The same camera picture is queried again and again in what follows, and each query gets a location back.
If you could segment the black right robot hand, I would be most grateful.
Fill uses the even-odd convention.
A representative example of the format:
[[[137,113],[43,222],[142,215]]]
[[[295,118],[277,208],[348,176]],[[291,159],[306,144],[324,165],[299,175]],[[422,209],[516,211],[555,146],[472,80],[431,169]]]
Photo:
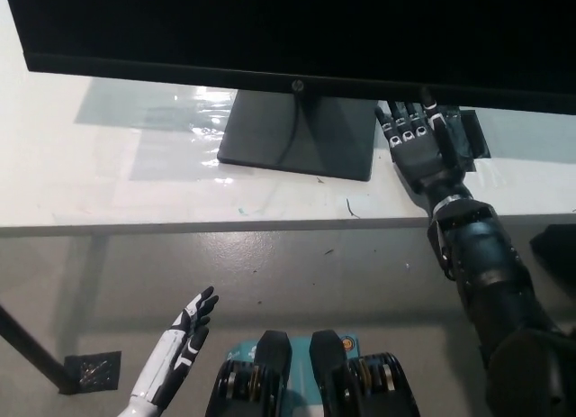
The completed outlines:
[[[451,140],[449,124],[427,88],[420,90],[422,113],[403,114],[394,102],[385,113],[374,109],[392,162],[409,189],[433,211],[455,200],[470,199],[465,171]]]

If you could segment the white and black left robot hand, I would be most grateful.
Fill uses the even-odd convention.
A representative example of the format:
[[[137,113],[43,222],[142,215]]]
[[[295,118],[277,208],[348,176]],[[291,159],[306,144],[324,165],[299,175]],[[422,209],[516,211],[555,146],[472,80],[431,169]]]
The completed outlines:
[[[131,391],[122,416],[159,416],[170,405],[205,342],[219,297],[201,291],[163,332]]]

